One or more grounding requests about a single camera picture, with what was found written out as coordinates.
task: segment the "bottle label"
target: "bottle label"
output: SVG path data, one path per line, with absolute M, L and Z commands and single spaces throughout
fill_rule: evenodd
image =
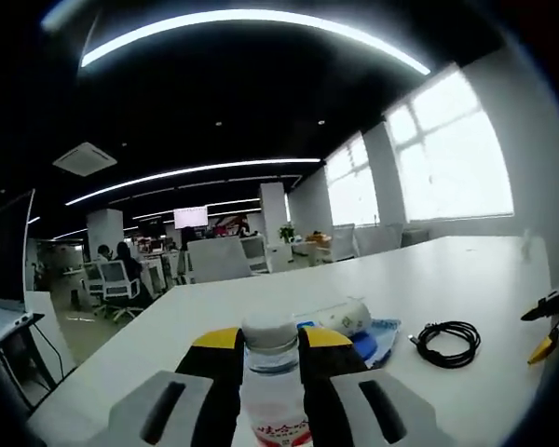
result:
M 312 446 L 312 435 L 306 419 L 286 424 L 259 424 L 252 430 L 259 445 L 264 447 Z

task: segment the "bottle cap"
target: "bottle cap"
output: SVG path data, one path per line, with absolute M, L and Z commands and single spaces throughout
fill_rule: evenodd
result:
M 258 352 L 280 352 L 293 346 L 298 329 L 285 315 L 258 314 L 242 321 L 242 333 L 249 349 Z

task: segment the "window frame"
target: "window frame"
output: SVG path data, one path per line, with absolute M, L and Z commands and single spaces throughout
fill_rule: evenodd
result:
M 423 91 L 426 91 L 426 90 L 430 89 L 431 87 L 435 86 L 439 82 L 443 81 L 447 76 L 449 76 L 449 75 L 451 75 L 455 72 L 461 72 L 462 73 L 461 69 L 459 69 L 455 64 L 452 64 L 452 65 L 448 66 L 447 68 L 442 70 L 440 73 L 435 75 L 432 79 L 430 79 L 425 84 L 423 84 L 419 89 L 411 92 L 410 94 L 408 94 L 408 95 L 404 96 L 403 98 L 401 98 L 400 100 L 398 100 L 396 103 L 394 103 L 394 105 L 389 107 L 386 110 L 386 112 L 383 114 L 384 117 L 385 117 L 385 122 L 386 122 L 385 127 L 386 127 L 386 130 L 387 130 L 387 133 L 388 133 L 389 143 L 391 145 L 391 150 L 392 150 L 394 158 L 395 158 L 395 163 L 396 163 L 396 167 L 397 167 L 397 170 L 398 170 L 398 178 L 400 180 L 400 185 L 401 185 L 401 188 L 402 188 L 402 201 L 403 201 L 404 215 L 406 217 L 406 222 L 409 223 L 409 224 L 421 224 L 421 223 L 431 223 L 431 222 L 450 222 L 450 221 L 468 221 L 468 220 L 476 220 L 476 219 L 496 219 L 496 218 L 513 217 L 515 215 L 515 206 L 513 204 L 513 191 L 511 189 L 511 182 L 510 182 L 511 206 L 512 206 L 511 212 L 482 214 L 482 215 L 479 215 L 479 216 L 434 217 L 434 218 L 428 218 L 428 219 L 410 219 L 410 217 L 408 216 L 409 212 L 408 212 L 408 209 L 406 208 L 406 198 L 405 198 L 405 187 L 406 186 L 402 181 L 402 165 L 400 163 L 400 154 L 403 151 L 405 151 L 406 149 L 418 144 L 422 149 L 422 153 L 425 156 L 425 159 L 427 160 L 427 163 L 430 164 L 430 157 L 427 154 L 427 147 L 426 147 L 427 137 L 429 137 L 433 133 L 436 133 L 436 132 L 438 132 L 438 131 L 440 131 L 444 128 L 447 128 L 447 127 L 451 126 L 453 123 L 455 123 L 457 121 L 460 121 L 464 118 L 470 117 L 472 115 L 477 115 L 481 112 L 486 113 L 486 111 L 484 110 L 483 106 L 480 103 L 480 98 L 479 98 L 479 101 L 478 101 L 477 105 L 474 106 L 474 107 L 471 107 L 468 111 L 464 112 L 463 114 L 460 114 L 460 115 L 456 116 L 455 118 L 448 119 L 447 121 L 444 121 L 442 124 L 440 124 L 438 126 L 435 126 L 434 128 L 431 128 L 429 130 L 422 129 L 422 127 L 420 125 L 420 121 L 418 120 L 418 116 L 416 115 L 416 111 L 414 110 L 414 106 L 412 105 L 412 100 L 416 96 L 421 94 Z M 393 135 L 391 133 L 391 128 L 390 128 L 389 121 L 388 121 L 388 115 L 391 112 L 393 112 L 393 111 L 395 111 L 395 110 L 397 110 L 401 107 L 404 107 L 407 110 L 407 112 L 410 114 L 410 116 L 412 117 L 412 121 L 414 122 L 414 126 L 416 128 L 416 135 L 414 137 L 410 138 L 409 140 L 406 140 L 405 142 L 396 143 L 395 138 L 393 137 Z M 508 180 L 509 180 L 509 172 L 507 170 L 507 163 L 505 162 L 505 156 L 504 156 L 503 151 L 502 151 L 500 146 L 499 146 L 499 151 L 501 152 L 504 167 L 505 167 L 506 172 L 508 173 Z
M 356 142 L 358 139 L 360 139 L 362 141 L 362 144 L 364 146 L 364 151 L 366 154 L 366 161 L 358 166 L 354 165 L 354 158 L 352 156 L 351 153 L 351 147 L 353 145 L 354 142 Z M 348 172 L 346 172 L 343 175 L 340 175 L 339 177 L 336 178 L 332 178 L 330 180 L 330 177 L 328 175 L 328 165 L 329 162 L 331 160 L 332 157 L 336 156 L 338 153 L 340 153 L 341 151 L 348 151 L 348 157 L 350 160 L 350 170 Z M 326 158 L 325 158 L 325 187 L 327 188 L 327 195 L 329 196 L 329 204 L 330 204 L 330 212 L 332 215 L 332 226 L 333 227 L 339 227 L 339 226 L 344 226 L 344 225 L 350 225 L 350 224 L 354 224 L 354 226 L 356 228 L 365 228 L 365 227 L 373 227 L 373 226 L 377 226 L 381 223 L 381 216 L 379 213 L 379 205 L 377 203 L 377 199 L 376 199 L 376 189 L 375 189 L 375 179 L 373 178 L 373 170 L 371 169 L 371 164 L 370 164 L 370 160 L 369 160 L 369 153 L 368 150 L 366 148 L 366 143 L 364 142 L 364 137 L 362 136 L 362 132 L 357 131 L 354 135 L 352 135 L 350 138 L 348 138 L 345 142 L 343 142 L 342 144 L 340 144 L 340 146 L 334 150 L 331 154 L 329 154 Z M 339 182 L 340 180 L 345 179 L 347 176 L 353 175 L 354 177 L 358 177 L 358 174 L 364 170 L 369 170 L 370 174 L 371 174 L 371 181 L 373 182 L 373 197 L 375 199 L 375 210 L 376 210 L 376 215 L 375 215 L 375 221 L 373 223 L 334 223 L 334 212 L 331 209 L 331 194 L 330 194 L 330 186 L 336 182 Z

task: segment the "black cable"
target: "black cable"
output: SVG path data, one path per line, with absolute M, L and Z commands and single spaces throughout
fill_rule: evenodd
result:
M 32 378 L 32 379 L 29 379 L 29 380 L 31 380 L 32 382 L 38 384 L 39 386 L 41 386 L 42 388 L 44 388 L 44 389 L 49 393 L 50 389 L 49 389 L 47 386 L 45 386 L 44 384 L 42 384 L 41 382 L 39 382 L 38 380 L 35 380 L 35 379 L 33 379 L 33 378 Z
M 466 340 L 470 347 L 464 352 L 445 356 L 442 353 L 428 348 L 429 342 L 441 332 L 451 333 L 452 335 Z M 429 361 L 435 366 L 454 370 L 470 364 L 476 356 L 478 346 L 481 345 L 481 336 L 476 328 L 464 321 L 446 321 L 444 323 L 431 323 L 425 326 L 418 337 L 409 335 L 408 338 L 416 345 L 416 350 L 420 357 Z
M 54 347 L 54 345 L 48 340 L 48 338 L 44 335 L 44 333 L 41 332 L 41 329 L 39 329 L 36 324 L 34 324 L 34 327 L 39 331 L 40 335 L 44 337 L 44 340 L 48 342 L 49 347 L 51 347 L 56 353 L 56 355 L 58 356 L 58 362 L 60 363 L 61 380 L 64 380 L 64 368 L 62 367 L 62 357 L 60 357 L 60 352 L 58 352 L 58 349 Z

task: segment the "potted plant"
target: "potted plant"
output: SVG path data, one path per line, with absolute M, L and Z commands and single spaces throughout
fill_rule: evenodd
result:
M 291 223 L 287 223 L 279 228 L 279 237 L 281 237 L 286 244 L 294 240 L 294 227 Z

